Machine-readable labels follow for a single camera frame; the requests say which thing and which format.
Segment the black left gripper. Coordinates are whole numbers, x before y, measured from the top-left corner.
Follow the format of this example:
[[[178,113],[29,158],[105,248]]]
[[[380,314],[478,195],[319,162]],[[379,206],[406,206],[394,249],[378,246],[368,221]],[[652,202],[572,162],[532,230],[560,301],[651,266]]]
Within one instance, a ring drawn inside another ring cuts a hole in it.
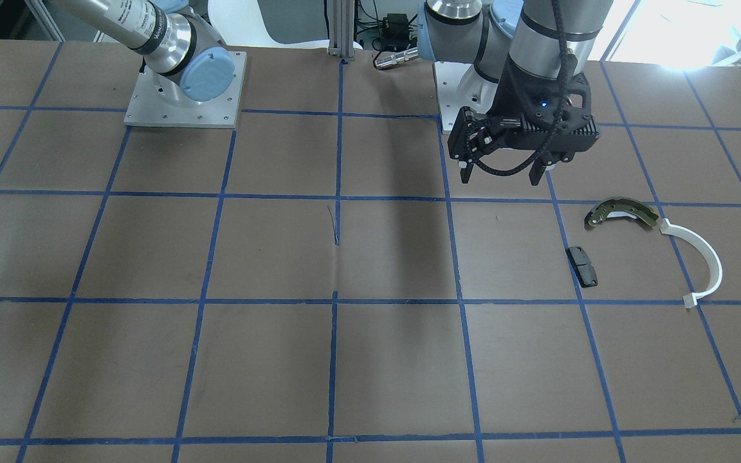
[[[584,73],[569,77],[563,89],[557,79],[533,76],[516,64],[505,65],[502,77],[491,109],[480,114],[462,107],[453,123],[448,149],[463,184],[476,166],[491,173],[483,156],[516,149],[538,154],[529,171],[530,184],[538,186],[548,167],[572,160],[599,140]]]

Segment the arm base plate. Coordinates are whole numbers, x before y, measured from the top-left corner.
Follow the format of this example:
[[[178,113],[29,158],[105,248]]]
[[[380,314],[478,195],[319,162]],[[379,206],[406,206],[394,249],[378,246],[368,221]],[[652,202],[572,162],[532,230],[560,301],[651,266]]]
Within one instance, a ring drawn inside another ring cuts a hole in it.
[[[247,66],[247,53],[230,51],[233,81],[226,91],[208,102],[195,102],[165,77],[146,69],[140,73],[123,122],[144,128],[234,129]]]
[[[436,62],[434,71],[445,135],[451,133],[460,108],[469,107],[481,114],[491,108],[498,84],[481,77],[473,64]]]

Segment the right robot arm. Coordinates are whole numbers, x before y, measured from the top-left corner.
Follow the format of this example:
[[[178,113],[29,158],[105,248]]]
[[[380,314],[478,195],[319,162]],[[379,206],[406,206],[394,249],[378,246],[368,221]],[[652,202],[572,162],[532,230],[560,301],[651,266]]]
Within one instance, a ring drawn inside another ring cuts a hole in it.
[[[57,1],[86,24],[141,55],[195,102],[221,96],[235,64],[221,34],[188,1]]]

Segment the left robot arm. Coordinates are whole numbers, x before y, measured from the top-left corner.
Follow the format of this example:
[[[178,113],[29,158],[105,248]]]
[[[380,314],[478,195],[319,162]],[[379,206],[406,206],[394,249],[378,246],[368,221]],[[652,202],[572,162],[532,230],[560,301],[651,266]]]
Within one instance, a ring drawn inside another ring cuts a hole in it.
[[[419,56],[470,64],[496,85],[485,110],[462,105],[449,156],[462,183],[475,169],[508,177],[549,167],[599,140],[584,67],[611,1],[424,1],[417,13]]]

